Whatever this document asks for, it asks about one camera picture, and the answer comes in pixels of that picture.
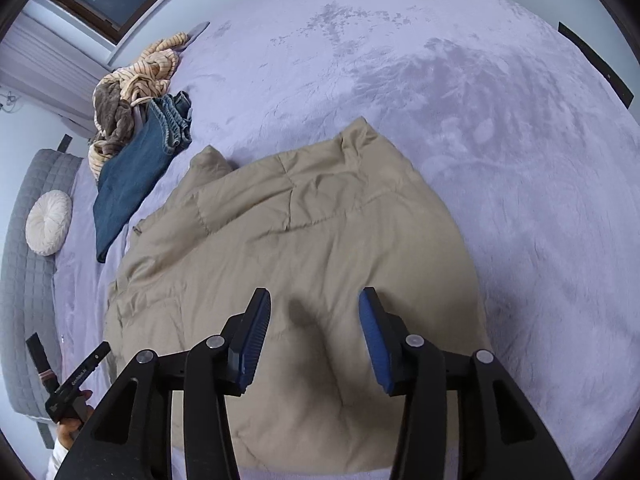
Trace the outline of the operator left hand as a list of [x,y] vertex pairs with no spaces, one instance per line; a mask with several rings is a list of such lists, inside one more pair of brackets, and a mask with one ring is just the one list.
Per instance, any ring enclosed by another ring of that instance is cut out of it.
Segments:
[[[94,408],[89,404],[93,392],[91,390],[82,390],[81,395],[85,400],[86,418],[90,418],[94,411]],[[58,423],[58,426],[56,426],[56,438],[63,448],[69,450],[73,446],[75,434],[78,433],[81,426],[82,422],[76,418],[62,419]]]

